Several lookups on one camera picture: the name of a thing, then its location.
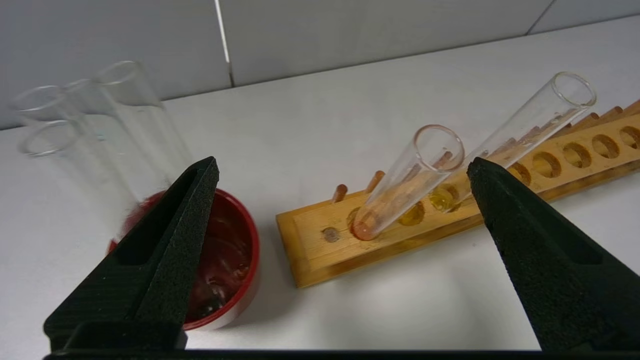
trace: wooden test tube rack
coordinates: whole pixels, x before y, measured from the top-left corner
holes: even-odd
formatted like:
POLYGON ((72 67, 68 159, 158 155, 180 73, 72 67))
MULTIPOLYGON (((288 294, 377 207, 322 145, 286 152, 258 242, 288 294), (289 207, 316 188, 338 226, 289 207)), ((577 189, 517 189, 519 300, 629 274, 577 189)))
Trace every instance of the wooden test tube rack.
MULTIPOLYGON (((589 114, 560 130, 509 168, 547 201, 606 183, 640 168, 640 101, 589 114)), ((384 261, 450 235, 479 226, 483 219, 473 198, 456 211, 441 213, 422 199, 417 224, 393 223, 377 238, 361 241, 349 218, 368 198, 383 172, 367 189, 347 194, 339 185, 333 199, 278 214, 276 220, 296 286, 304 288, 357 268, 384 261)))

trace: dark red liquid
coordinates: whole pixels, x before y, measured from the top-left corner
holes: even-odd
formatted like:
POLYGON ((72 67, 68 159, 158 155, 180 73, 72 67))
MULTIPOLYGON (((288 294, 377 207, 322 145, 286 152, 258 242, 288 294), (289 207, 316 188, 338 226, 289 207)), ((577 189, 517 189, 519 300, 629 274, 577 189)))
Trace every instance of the dark red liquid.
MULTIPOLYGON (((122 233, 128 233, 163 195, 164 192, 159 192, 150 196, 132 211, 122 226, 122 233)), ((186 322, 204 318, 223 307, 237 293, 249 272, 251 239, 244 220, 233 210, 216 194, 191 289, 186 322)))

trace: glass test tube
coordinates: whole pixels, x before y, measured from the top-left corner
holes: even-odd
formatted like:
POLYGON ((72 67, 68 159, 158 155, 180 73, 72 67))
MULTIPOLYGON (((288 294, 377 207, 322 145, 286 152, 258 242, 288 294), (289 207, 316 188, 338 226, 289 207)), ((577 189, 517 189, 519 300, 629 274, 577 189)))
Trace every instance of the glass test tube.
POLYGON ((20 121, 31 127, 57 120, 67 120, 86 130, 82 114, 69 102, 62 88, 54 85, 39 86, 16 96, 9 103, 20 121))
POLYGON ((596 93, 585 79, 557 73, 429 194, 431 204, 443 212, 458 208, 471 195, 467 166, 473 159, 508 168, 595 103, 596 93))
MULTIPOLYGON (((68 96, 59 86, 39 86, 27 90, 13 98, 9 108, 18 115, 23 124, 34 129, 52 121, 65 120, 78 128, 80 133, 92 134, 84 122, 83 114, 69 101, 68 96)), ((53 136, 51 142, 59 143, 60 139, 56 134, 57 132, 54 131, 44 131, 40 136, 53 136)), ((87 136, 85 141, 92 146, 96 156, 106 166, 113 166, 106 149, 96 136, 87 136)))
POLYGON ((65 93, 83 114, 84 123, 106 148, 109 158, 138 201, 143 202, 170 186, 168 178, 150 155, 143 152, 126 130, 98 84, 88 79, 78 80, 65 86, 65 93))
POLYGON ((100 71, 96 82, 136 142, 175 181, 191 165, 191 155, 142 66, 134 61, 115 63, 100 71))
POLYGON ((440 125, 420 128, 356 213, 351 232, 373 240, 462 164, 458 135, 440 125))
POLYGON ((84 133, 66 120, 54 120, 31 130, 19 145, 19 151, 32 158, 48 159, 49 168, 56 180, 67 178, 74 188, 79 188, 83 199, 106 225, 115 241, 125 235, 122 225, 129 213, 136 208, 133 194, 120 174, 104 162, 90 139, 93 134, 84 133))

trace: red bowl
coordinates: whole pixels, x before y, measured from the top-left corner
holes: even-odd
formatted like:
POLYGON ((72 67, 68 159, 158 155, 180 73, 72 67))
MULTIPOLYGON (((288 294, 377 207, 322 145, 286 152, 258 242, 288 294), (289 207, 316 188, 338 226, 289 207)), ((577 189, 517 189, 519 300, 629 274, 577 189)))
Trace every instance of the red bowl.
MULTIPOLYGON (((135 223, 142 218, 144 213, 159 201, 161 193, 153 196, 142 206, 141 210, 137 210, 130 217, 131 221, 127 221, 126 229, 130 229, 135 223)), ((249 254, 249 266, 244 280, 238 287, 236 294, 228 300, 228 302, 215 311, 203 318, 190 319, 184 322, 184 329, 191 330, 207 325, 208 329, 217 329, 230 323, 237 318, 251 303, 255 293, 258 290, 259 273, 258 264, 260 256, 260 241, 255 223, 249 214, 249 211, 231 194, 224 190, 216 189, 211 215, 209 216, 209 225, 207 226, 207 235, 202 244, 202 252, 200 254, 200 263, 198 264, 198 279, 208 279, 213 272, 219 270, 216 267, 216 255, 219 254, 217 244, 214 244, 215 238, 234 238, 239 240, 240 246, 249 254)), ((117 243, 111 240, 108 253, 111 252, 117 243)), ((195 286, 201 285, 196 280, 195 286)), ((197 291, 192 291, 192 300, 197 291)))

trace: white tabletop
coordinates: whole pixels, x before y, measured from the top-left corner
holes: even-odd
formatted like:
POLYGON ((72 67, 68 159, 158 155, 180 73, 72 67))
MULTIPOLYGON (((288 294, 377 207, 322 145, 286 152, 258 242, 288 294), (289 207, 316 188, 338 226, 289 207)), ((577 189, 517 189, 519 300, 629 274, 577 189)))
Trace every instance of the white tabletop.
MULTIPOLYGON (((640 97, 640 17, 283 79, 166 102, 196 158, 259 228, 262 282, 226 328, 188 332, 189 348, 537 349, 484 228, 298 290, 275 215, 364 188, 421 125, 468 149, 548 78, 576 72, 594 110, 640 97)), ((108 235, 77 199, 0 132, 0 341, 8 358, 48 352, 42 324, 104 255, 108 235)), ((632 175, 554 206, 640 272, 640 185, 632 175)))

